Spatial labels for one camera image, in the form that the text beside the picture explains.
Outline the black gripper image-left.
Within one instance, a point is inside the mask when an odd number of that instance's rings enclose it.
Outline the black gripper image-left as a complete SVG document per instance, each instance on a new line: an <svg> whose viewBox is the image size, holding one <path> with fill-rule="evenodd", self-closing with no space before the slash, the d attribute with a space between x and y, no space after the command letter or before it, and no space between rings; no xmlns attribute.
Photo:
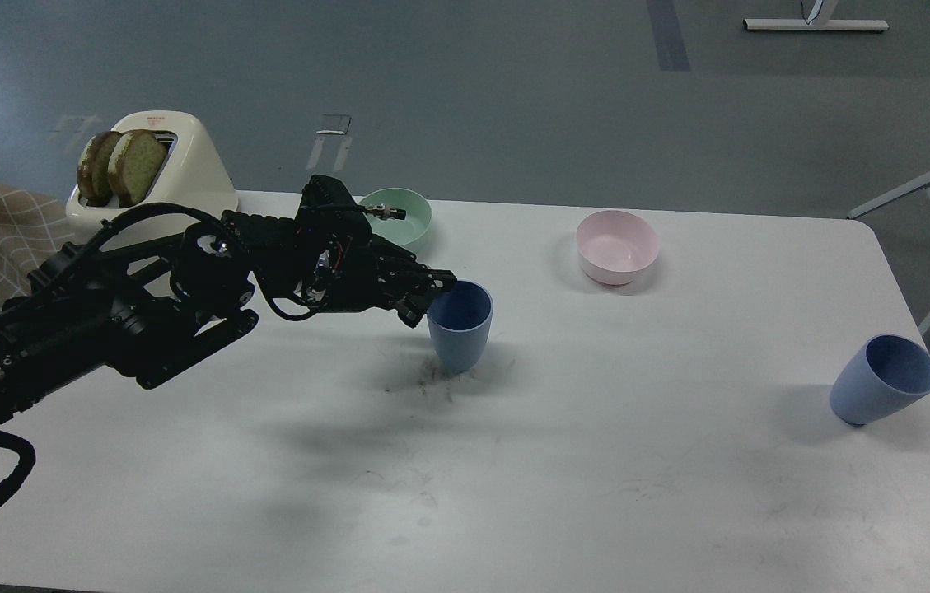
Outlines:
<svg viewBox="0 0 930 593"><path fill-rule="evenodd" d="M289 300L306 315L395 311L416 328L431 306L423 294L450 292L449 270L420 268L416 256L371 233L370 226L299 224L255 217L256 278L270 305Z"/></svg>

